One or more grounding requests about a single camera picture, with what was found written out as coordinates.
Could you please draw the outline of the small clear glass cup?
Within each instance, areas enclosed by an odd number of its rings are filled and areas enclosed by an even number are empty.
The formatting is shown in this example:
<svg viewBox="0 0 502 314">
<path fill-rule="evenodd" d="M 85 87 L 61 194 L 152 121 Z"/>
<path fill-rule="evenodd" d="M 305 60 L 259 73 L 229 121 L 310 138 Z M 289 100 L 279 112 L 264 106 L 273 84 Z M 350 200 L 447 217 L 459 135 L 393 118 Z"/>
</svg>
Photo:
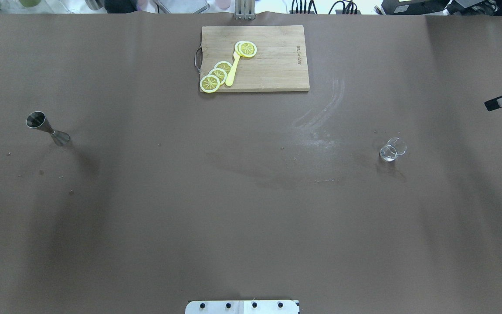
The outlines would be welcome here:
<svg viewBox="0 0 502 314">
<path fill-rule="evenodd" d="M 407 151 L 406 142 L 399 137 L 390 138 L 380 149 L 379 157 L 386 162 L 393 162 L 398 157 L 403 156 Z"/>
</svg>

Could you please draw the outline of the steel jigger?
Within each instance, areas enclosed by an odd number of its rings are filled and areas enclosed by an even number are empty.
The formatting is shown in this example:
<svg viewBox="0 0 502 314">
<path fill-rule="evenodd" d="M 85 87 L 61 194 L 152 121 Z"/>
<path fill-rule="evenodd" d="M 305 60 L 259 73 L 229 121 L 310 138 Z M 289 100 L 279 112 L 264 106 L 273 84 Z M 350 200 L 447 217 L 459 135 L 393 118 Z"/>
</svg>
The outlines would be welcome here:
<svg viewBox="0 0 502 314">
<path fill-rule="evenodd" d="M 60 147 L 71 140 L 69 134 L 54 129 L 48 121 L 45 113 L 42 113 L 41 111 L 30 113 L 30 115 L 26 119 L 26 125 L 30 129 L 39 130 L 43 131 L 44 133 L 50 134 L 50 137 L 53 139 L 54 143 Z"/>
</svg>

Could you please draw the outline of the wooden cutting board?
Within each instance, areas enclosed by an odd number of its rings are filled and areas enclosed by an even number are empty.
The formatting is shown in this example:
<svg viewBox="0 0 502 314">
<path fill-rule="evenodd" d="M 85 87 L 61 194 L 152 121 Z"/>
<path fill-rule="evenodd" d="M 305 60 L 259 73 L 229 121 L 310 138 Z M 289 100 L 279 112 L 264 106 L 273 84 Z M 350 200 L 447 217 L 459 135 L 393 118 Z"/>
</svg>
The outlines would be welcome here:
<svg viewBox="0 0 502 314">
<path fill-rule="evenodd" d="M 290 26 L 203 26 L 201 30 L 201 77 L 217 62 L 234 62 L 235 45 L 253 42 L 257 54 L 241 56 L 231 86 L 218 92 L 307 92 L 309 68 L 302 25 Z"/>
</svg>

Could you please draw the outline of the lemon slice on knife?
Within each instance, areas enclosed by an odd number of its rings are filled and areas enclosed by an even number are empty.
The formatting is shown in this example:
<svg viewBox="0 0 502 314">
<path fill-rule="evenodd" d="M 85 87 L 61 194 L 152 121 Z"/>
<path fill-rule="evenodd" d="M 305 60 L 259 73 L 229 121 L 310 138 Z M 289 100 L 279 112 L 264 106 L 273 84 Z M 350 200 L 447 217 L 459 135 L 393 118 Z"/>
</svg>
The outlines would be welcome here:
<svg viewBox="0 0 502 314">
<path fill-rule="evenodd" d="M 234 46 L 235 52 L 239 56 L 252 58 L 257 54 L 257 46 L 251 41 L 239 41 Z"/>
</svg>

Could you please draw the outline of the middle lemon slice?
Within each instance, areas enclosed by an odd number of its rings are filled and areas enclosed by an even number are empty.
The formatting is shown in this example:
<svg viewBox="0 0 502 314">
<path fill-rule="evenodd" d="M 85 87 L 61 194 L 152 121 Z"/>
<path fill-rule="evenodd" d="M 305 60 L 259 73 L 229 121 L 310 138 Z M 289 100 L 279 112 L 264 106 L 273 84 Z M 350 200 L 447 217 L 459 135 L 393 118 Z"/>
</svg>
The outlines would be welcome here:
<svg viewBox="0 0 502 314">
<path fill-rule="evenodd" d="M 224 69 L 221 68 L 214 68 L 209 72 L 209 75 L 213 75 L 217 77 L 219 80 L 220 85 L 223 85 L 227 79 L 227 72 Z"/>
</svg>

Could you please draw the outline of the end lemon slice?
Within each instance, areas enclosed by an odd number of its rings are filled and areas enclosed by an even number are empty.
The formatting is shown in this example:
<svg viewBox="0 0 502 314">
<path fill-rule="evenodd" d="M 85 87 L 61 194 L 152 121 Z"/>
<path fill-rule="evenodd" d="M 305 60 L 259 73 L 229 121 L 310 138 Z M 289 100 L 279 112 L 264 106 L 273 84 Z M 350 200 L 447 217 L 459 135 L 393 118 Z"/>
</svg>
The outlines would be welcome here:
<svg viewBox="0 0 502 314">
<path fill-rule="evenodd" d="M 204 93 L 216 92 L 221 86 L 221 79 L 216 75 L 208 74 L 200 80 L 200 90 Z"/>
</svg>

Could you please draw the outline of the aluminium frame post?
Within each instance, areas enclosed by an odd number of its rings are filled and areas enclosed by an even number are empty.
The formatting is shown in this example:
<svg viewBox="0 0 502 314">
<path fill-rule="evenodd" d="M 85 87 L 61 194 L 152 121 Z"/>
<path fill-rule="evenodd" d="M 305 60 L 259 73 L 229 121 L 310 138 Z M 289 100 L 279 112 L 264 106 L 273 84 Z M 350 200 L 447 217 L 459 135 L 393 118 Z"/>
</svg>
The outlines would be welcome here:
<svg viewBox="0 0 502 314">
<path fill-rule="evenodd" d="M 235 0 L 234 18 L 236 20 L 255 20 L 255 0 Z"/>
</svg>

